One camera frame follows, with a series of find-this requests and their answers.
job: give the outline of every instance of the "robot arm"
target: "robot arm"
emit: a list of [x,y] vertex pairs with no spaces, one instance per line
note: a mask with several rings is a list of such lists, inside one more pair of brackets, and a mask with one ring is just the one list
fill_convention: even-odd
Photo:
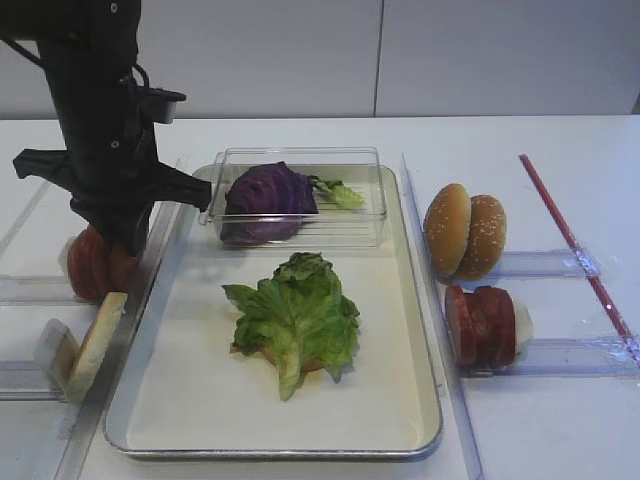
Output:
[[[144,248],[154,202],[204,211],[211,201],[209,182],[158,159],[154,122],[171,123],[175,103],[186,97],[150,88],[136,63],[140,2],[0,2],[0,40],[44,69],[66,145],[24,150],[14,160],[18,176],[36,175],[68,190],[71,209],[131,256]],[[36,41],[40,56],[15,40]]]

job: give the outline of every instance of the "tomato slice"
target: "tomato slice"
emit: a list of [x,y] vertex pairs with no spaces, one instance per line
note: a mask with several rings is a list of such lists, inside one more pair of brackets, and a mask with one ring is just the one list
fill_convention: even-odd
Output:
[[93,302],[99,298],[98,286],[91,266],[91,237],[87,229],[76,237],[67,256],[69,281],[75,294]]
[[476,364],[487,365],[489,348],[491,342],[491,335],[489,331],[489,323],[482,310],[482,300],[475,293],[465,293],[465,299],[467,300],[467,309],[471,315],[471,322],[473,323],[473,331],[476,336]]
[[106,297],[109,292],[115,291],[109,276],[109,249],[102,235],[93,228],[87,227],[91,237],[91,270],[98,288],[98,294]]
[[121,243],[116,243],[112,247],[109,256],[109,276],[115,291],[127,292],[129,290],[129,279],[138,266],[140,257],[130,256]]
[[464,292],[458,285],[447,287],[445,315],[458,364],[473,365],[477,357],[476,338]]
[[482,313],[487,321],[489,339],[486,346],[485,360],[491,367],[496,366],[500,342],[502,339],[502,311],[500,310],[500,300],[495,295],[493,287],[477,287],[474,294],[480,300]]
[[500,303],[503,323],[500,350],[496,356],[496,366],[506,367],[516,359],[516,313],[509,293],[501,288],[494,288],[493,290]]

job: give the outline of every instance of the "food item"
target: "food item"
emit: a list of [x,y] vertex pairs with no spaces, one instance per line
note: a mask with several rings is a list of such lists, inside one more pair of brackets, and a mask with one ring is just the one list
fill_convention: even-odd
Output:
[[455,351],[460,365],[471,365],[476,361],[476,337],[473,331],[471,314],[467,308],[462,288],[454,286],[447,289],[445,295],[445,311],[449,322]]
[[424,220],[424,232],[436,271],[452,275],[467,250],[471,223],[471,200],[465,188],[452,183],[431,202]]
[[500,260],[506,235],[507,216],[502,204],[491,195],[471,197],[467,251],[455,277],[466,281],[484,278]]
[[126,293],[109,293],[84,337],[64,388],[70,402],[80,403],[93,384],[127,302]]
[[69,402],[82,403],[91,388],[126,301],[126,293],[109,293],[80,346],[58,319],[49,320],[40,334],[35,362]]
[[232,352],[262,352],[278,370],[280,398],[287,400],[303,371],[325,368],[335,381],[352,363],[360,315],[342,293],[331,262],[319,253],[296,252],[273,272],[246,285],[223,285],[243,312],[236,323]]
[[140,257],[131,257],[121,243],[109,247],[100,233],[88,225],[67,242],[58,257],[74,293],[87,302],[98,302],[109,292],[124,293]]
[[458,285],[445,291],[445,316],[459,365],[504,368],[526,353],[533,338],[527,308],[501,288],[482,286],[473,293]]
[[478,281],[502,256],[507,216],[496,198],[469,198],[462,185],[451,183],[432,200],[423,228],[438,277]]
[[342,180],[321,180],[315,175],[309,175],[308,178],[315,189],[342,208],[354,210],[364,205],[362,195],[347,187]]
[[225,195],[225,215],[281,214],[293,218],[227,222],[222,226],[220,239],[251,245],[290,238],[302,224],[302,218],[296,215],[318,213],[314,188],[342,208],[360,208],[364,203],[362,196],[340,180],[295,173],[282,161],[254,166],[238,177]]

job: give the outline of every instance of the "purple cabbage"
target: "purple cabbage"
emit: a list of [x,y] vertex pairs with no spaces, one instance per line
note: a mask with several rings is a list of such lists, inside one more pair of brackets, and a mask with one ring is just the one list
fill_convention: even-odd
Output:
[[[293,172],[284,162],[249,168],[233,183],[225,199],[226,215],[318,213],[311,179]],[[220,239],[240,244],[286,240],[302,223],[301,217],[270,220],[224,223]]]

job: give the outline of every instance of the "white wall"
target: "white wall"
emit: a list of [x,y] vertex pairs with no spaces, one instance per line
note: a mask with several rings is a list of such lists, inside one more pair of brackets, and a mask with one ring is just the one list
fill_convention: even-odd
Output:
[[[143,0],[138,33],[179,117],[629,113],[640,92],[640,0]],[[0,119],[51,116],[0,44]]]
[[638,0],[386,0],[378,115],[630,113]]

